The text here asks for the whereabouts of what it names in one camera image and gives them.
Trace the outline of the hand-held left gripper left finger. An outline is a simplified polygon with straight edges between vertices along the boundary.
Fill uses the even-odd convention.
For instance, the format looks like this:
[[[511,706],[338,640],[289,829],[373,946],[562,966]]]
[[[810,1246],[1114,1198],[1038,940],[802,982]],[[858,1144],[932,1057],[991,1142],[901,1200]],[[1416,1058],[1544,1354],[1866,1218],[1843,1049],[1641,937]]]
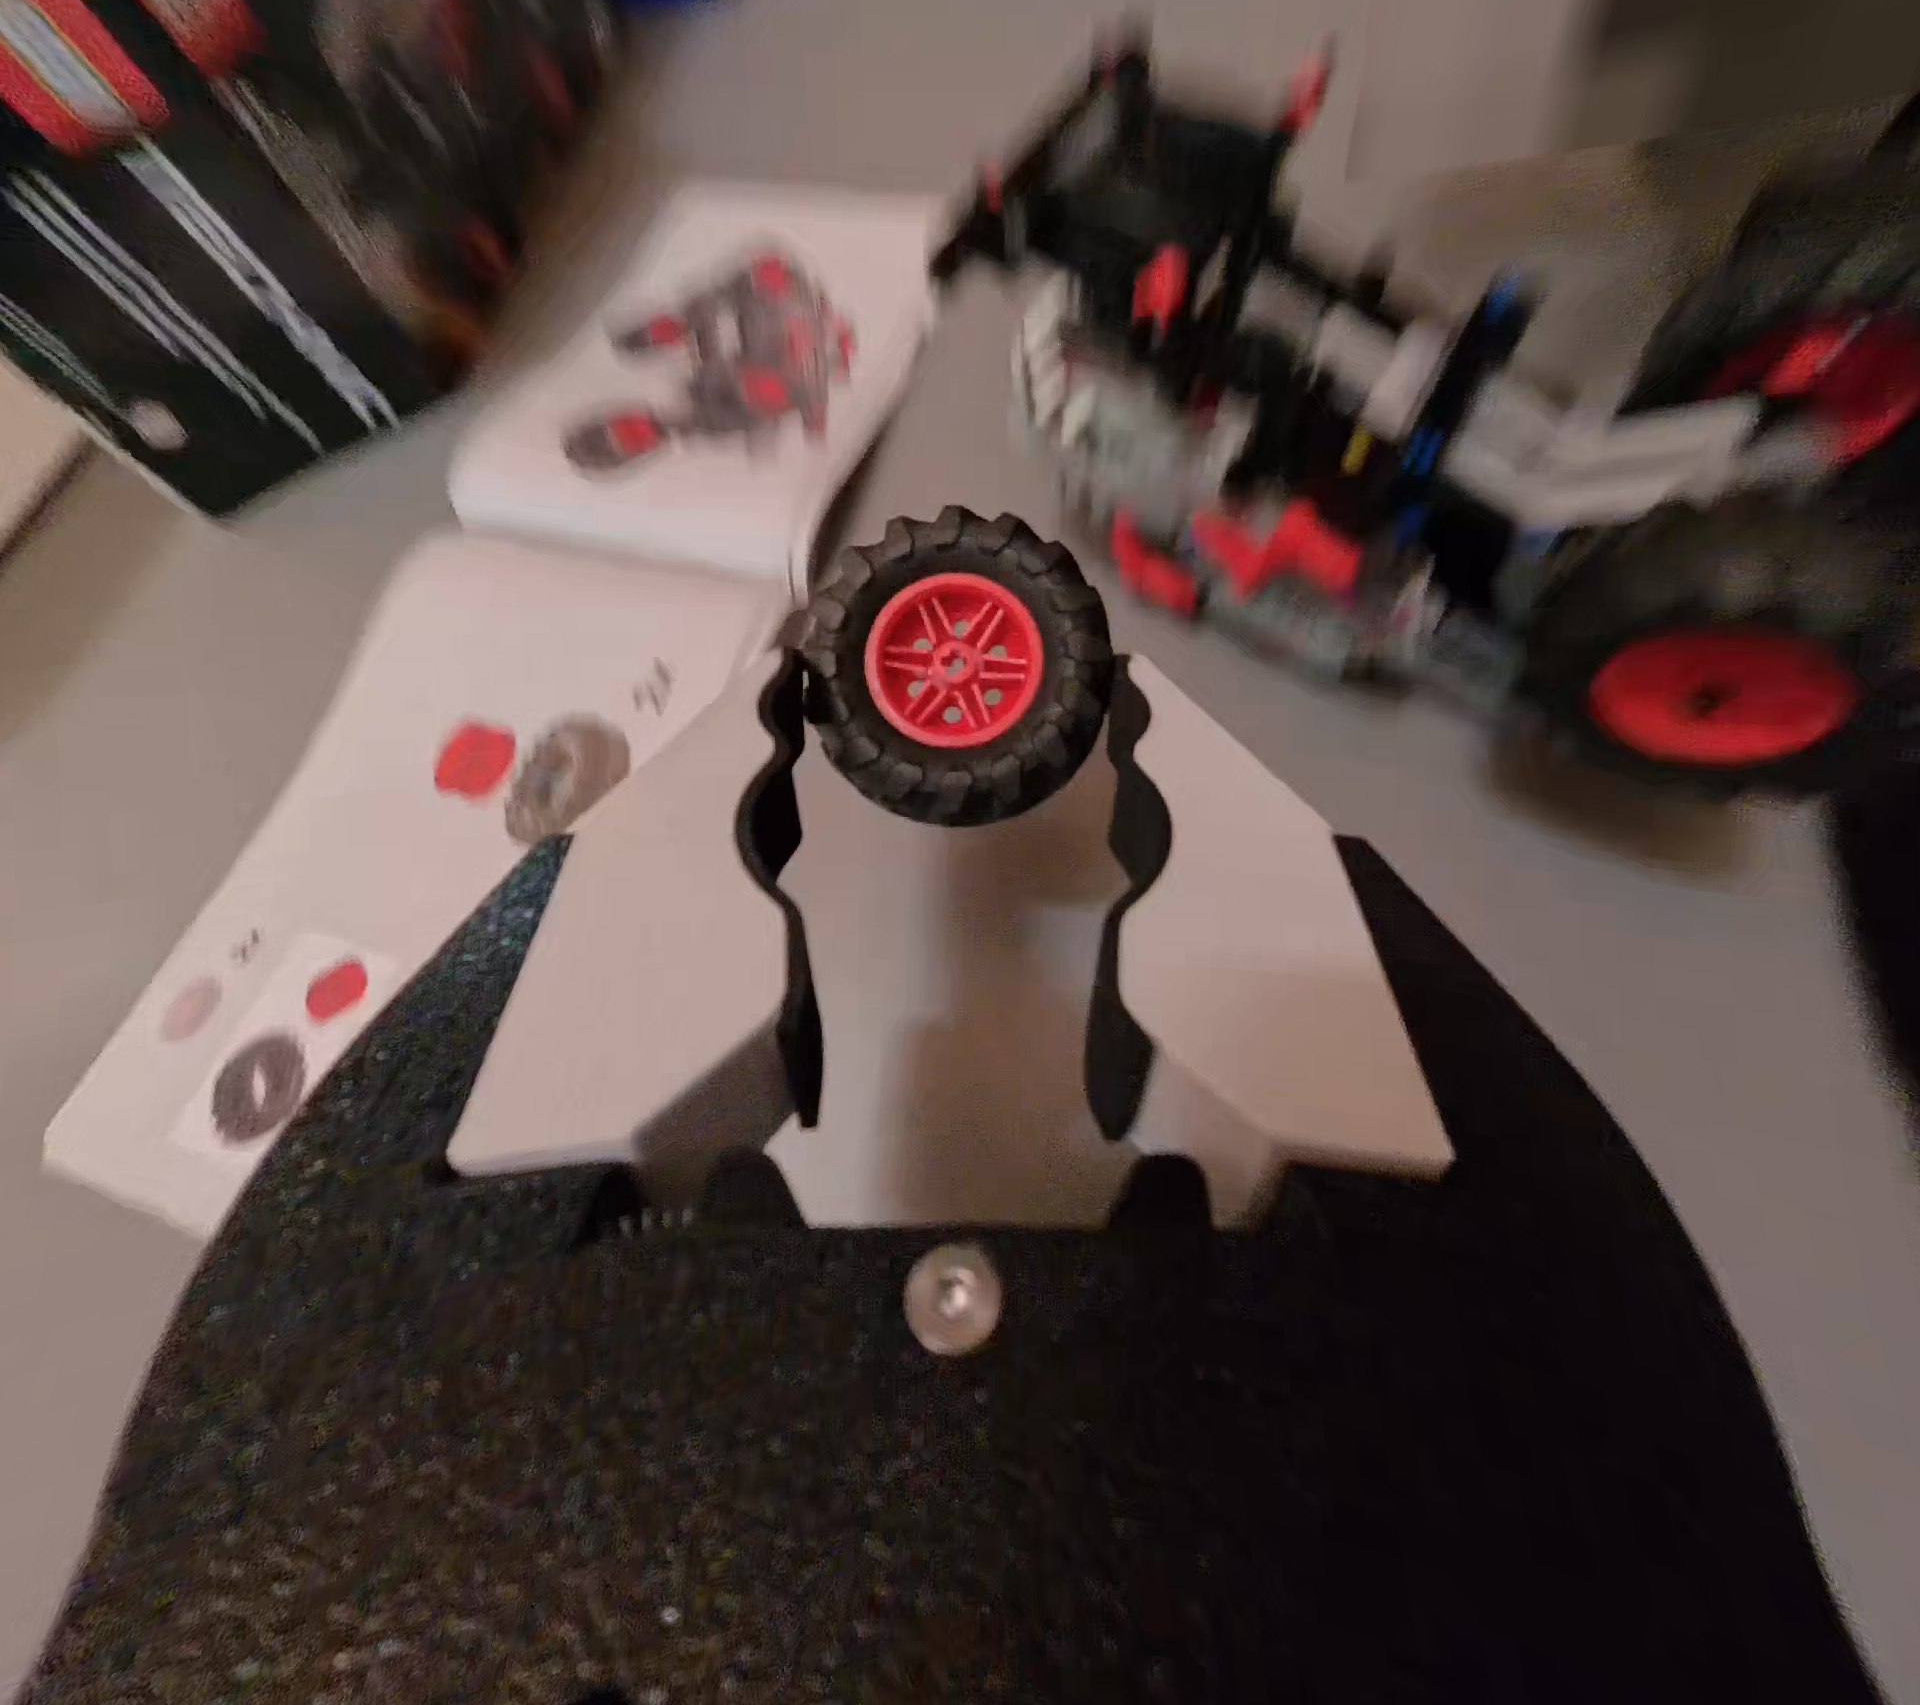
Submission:
[[[758,658],[594,806],[444,1147],[452,1172],[628,1165],[668,1202],[822,1113],[805,914],[805,665]]]

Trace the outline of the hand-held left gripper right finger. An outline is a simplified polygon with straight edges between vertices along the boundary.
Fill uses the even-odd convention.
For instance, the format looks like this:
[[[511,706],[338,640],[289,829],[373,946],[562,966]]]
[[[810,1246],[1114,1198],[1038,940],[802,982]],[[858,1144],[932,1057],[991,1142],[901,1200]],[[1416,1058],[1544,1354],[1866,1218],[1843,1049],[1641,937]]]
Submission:
[[[1140,1165],[1254,1229],[1297,1169],[1431,1180],[1457,1161],[1332,827],[1144,658],[1117,665],[1085,1094]]]

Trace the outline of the small black wheel red hub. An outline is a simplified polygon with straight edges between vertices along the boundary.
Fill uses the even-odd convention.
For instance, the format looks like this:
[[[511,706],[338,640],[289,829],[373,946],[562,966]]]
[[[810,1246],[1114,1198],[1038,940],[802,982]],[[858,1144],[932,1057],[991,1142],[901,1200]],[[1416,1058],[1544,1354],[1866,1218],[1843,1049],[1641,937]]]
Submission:
[[[794,649],[834,770],[934,829],[1010,823],[1060,795],[1117,681],[1105,601],[1068,547],[964,506],[844,551]]]

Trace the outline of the toy brick monster truck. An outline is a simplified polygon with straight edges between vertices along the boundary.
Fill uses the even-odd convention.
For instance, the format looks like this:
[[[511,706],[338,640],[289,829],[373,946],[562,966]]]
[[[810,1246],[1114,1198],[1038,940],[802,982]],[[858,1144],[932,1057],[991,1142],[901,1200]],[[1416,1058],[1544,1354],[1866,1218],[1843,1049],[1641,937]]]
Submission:
[[[1301,242],[1284,163],[1329,76],[1247,123],[1106,46],[930,254],[940,289],[1045,269],[1021,422],[1129,590],[1712,795],[1917,739],[1917,96],[1763,188],[1582,403],[1518,365],[1537,273],[1444,318]]]

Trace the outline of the open instruction booklet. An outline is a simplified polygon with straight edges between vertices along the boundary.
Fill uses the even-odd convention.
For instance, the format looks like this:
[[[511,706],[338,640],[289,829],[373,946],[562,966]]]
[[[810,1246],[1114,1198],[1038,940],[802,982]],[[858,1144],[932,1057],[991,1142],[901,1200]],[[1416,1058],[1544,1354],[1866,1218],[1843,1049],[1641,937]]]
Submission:
[[[211,1236],[395,995],[773,643],[934,325],[936,199],[685,182],[479,405],[266,820],[44,1169]]]

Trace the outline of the black toy set box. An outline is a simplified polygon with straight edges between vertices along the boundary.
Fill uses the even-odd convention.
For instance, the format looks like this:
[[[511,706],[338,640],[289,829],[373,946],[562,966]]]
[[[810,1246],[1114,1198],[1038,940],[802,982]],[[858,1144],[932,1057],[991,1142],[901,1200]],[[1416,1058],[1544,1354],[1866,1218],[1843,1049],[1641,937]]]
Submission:
[[[487,348],[608,0],[4,0],[4,356],[226,519]]]

